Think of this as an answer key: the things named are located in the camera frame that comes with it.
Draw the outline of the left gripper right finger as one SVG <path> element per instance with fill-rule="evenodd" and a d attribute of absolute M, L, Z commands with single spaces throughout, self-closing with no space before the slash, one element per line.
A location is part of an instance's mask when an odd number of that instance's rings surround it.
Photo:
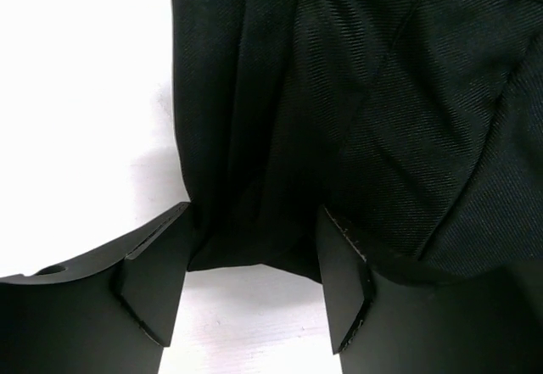
<path fill-rule="evenodd" d="M 461 278 L 397 254 L 324 208 L 316 248 L 343 372 L 541 372 L 540 261 Z"/>

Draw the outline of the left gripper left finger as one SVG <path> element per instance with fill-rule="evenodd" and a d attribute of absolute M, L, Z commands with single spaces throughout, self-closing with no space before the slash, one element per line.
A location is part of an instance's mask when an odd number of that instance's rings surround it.
<path fill-rule="evenodd" d="M 172 340 L 192 220 L 180 203 L 71 260 L 4 277 L 2 372 L 157 372 Z"/>

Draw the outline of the black pleated skirt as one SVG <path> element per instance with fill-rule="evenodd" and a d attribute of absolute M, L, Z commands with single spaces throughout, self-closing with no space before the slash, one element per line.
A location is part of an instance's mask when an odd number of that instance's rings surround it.
<path fill-rule="evenodd" d="M 189 267 L 320 277 L 326 207 L 459 276 L 542 255 L 542 0 L 171 0 Z"/>

